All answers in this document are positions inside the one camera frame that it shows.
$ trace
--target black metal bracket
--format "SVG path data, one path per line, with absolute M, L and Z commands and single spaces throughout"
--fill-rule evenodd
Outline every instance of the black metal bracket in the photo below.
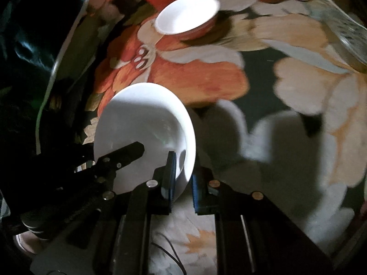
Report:
M 195 212 L 215 215 L 218 275 L 333 272 L 329 258 L 263 193 L 235 192 L 199 163 L 192 188 Z
M 53 271 L 67 275 L 147 272 L 150 216 L 171 212 L 177 159 L 175 152 L 169 152 L 166 165 L 155 170 L 152 180 L 132 192 L 115 195 L 111 188 L 116 170 L 141 157 L 143 152 L 144 147 L 135 142 L 100 158 L 84 173 L 92 179 L 90 185 L 79 190 L 78 196 L 73 195 L 76 198 L 67 198 L 73 204 L 72 211 L 69 205 L 53 207 L 56 211 L 51 215 L 57 218 L 50 218 L 49 214 L 45 219 L 44 212 L 50 212 L 46 206 L 47 209 L 42 207 L 41 211 L 22 215 L 28 227 L 36 224 L 32 228 L 36 235 L 52 239 L 31 264 L 35 275 Z

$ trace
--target peach flower pattern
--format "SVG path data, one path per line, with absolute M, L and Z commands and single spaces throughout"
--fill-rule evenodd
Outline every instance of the peach flower pattern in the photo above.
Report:
M 213 45 L 213 52 L 202 60 L 200 53 L 192 52 L 187 43 L 158 34 L 153 26 L 155 16 L 141 25 L 127 27 L 110 43 L 107 57 L 95 71 L 87 111 L 98 107 L 99 117 L 117 92 L 137 82 L 160 84 L 175 93 L 184 104 L 196 107 L 218 99 L 236 99 L 248 92 L 243 63 L 238 60 L 240 56 L 236 51 Z M 166 60 L 167 53 L 179 49 L 188 49 L 186 58 L 176 62 L 172 55 L 173 61 Z M 98 103 L 99 94 L 103 97 Z

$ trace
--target bowl rim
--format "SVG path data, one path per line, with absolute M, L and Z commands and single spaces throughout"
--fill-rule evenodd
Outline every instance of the bowl rim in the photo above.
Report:
M 158 16 L 156 17 L 156 19 L 155 19 L 155 21 L 154 21 L 154 27 L 155 27 L 155 29 L 157 30 L 157 32 L 158 32 L 158 33 L 163 34 L 163 35 L 177 35 L 177 34 L 182 34 L 182 33 L 185 33 L 185 32 L 189 32 L 189 31 L 194 30 L 194 29 L 196 29 L 197 27 L 200 27 L 201 25 L 203 25 L 203 24 L 207 23 L 208 21 L 210 21 L 212 18 L 214 18 L 214 17 L 217 15 L 218 11 L 219 11 L 219 10 L 220 10 L 220 8 L 221 8 L 221 2 L 220 2 L 219 0 L 212 0 L 212 1 L 216 4 L 216 10 L 215 10 L 214 14 L 213 14 L 213 15 L 212 15 L 208 20 L 206 20 L 205 22 L 201 23 L 200 25 L 197 25 L 196 27 L 193 27 L 193 28 L 188 29 L 188 30 L 183 31 L 183 32 L 167 32 L 167 31 L 162 30 L 162 29 L 158 26 L 157 21 L 159 21 L 159 18 L 161 17 L 162 13 L 163 13 L 165 10 L 167 10 L 167 8 L 171 7 L 173 4 L 177 3 L 178 1 L 180 1 L 180 0 L 175 0 L 175 1 L 173 1 L 172 3 L 170 3 L 169 5 L 167 5 L 167 6 L 166 6 L 166 7 L 165 7 L 165 8 L 164 8 L 164 9 L 163 9 L 159 14 L 158 14 Z
M 126 102 L 126 96 L 125 96 L 126 94 L 141 95 L 141 92 L 144 90 L 154 91 L 154 94 L 153 94 L 154 97 L 148 98 L 149 103 L 153 104 L 154 100 L 156 100 L 158 103 L 163 104 L 166 107 L 166 109 L 176 118 L 177 122 L 179 123 L 179 125 L 182 128 L 183 135 L 186 140 L 185 161 L 184 161 L 182 170 L 180 171 L 180 173 L 177 175 L 175 179 L 176 185 L 175 185 L 174 200 L 176 200 L 184 192 L 186 186 L 188 185 L 190 181 L 190 178 L 194 170 L 196 152 L 197 152 L 194 126 L 193 126 L 191 117 L 185 105 L 182 103 L 182 101 L 170 89 L 162 85 L 159 85 L 156 83 L 142 82 L 142 83 L 135 83 L 133 85 L 127 86 L 126 88 L 122 89 L 115 96 L 113 96 L 113 98 L 107 104 L 105 109 L 107 107 L 111 107 L 113 104 Z M 106 111 L 102 112 L 102 115 L 100 116 L 100 120 L 97 124 L 97 128 L 95 131 L 95 140 L 94 140 L 95 143 L 93 145 L 95 161 L 97 161 L 99 157 L 104 156 L 108 154 L 109 152 L 115 150 L 113 147 L 111 147 L 109 148 L 107 152 L 101 151 L 99 141 L 105 138 L 100 137 L 100 128 L 101 127 L 103 128 L 106 121 L 108 121 L 108 117 L 103 118 L 103 113 L 105 113 L 106 115 Z

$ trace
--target black fabric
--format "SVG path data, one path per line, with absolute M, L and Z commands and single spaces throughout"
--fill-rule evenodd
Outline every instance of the black fabric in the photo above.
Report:
M 84 0 L 0 0 L 1 158 L 35 153 L 36 117 Z

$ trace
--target metal screw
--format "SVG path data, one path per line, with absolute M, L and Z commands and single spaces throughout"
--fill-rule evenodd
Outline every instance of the metal screw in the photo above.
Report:
M 106 200 L 106 201 L 109 201 L 110 199 L 113 199 L 114 196 L 115 196 L 115 194 L 114 194 L 113 191 L 105 191 L 102 194 L 103 199 Z
M 221 185 L 221 182 L 218 180 L 211 180 L 209 181 L 209 186 L 212 188 L 218 188 Z
M 261 201 L 264 198 L 264 195 L 260 191 L 255 191 L 251 195 L 257 201 Z
M 106 179 L 103 178 L 103 177 L 99 177 L 96 181 L 97 181 L 97 183 L 102 184 L 102 183 L 104 183 L 106 181 Z
M 53 110 L 55 112 L 58 112 L 61 108 L 61 104 L 62 104 L 62 99 L 60 95 L 52 95 L 49 98 L 50 103 L 49 103 L 49 109 Z
M 153 187 L 156 187 L 158 185 L 158 182 L 156 180 L 149 180 L 149 181 L 146 182 L 146 185 L 149 188 L 153 188 Z

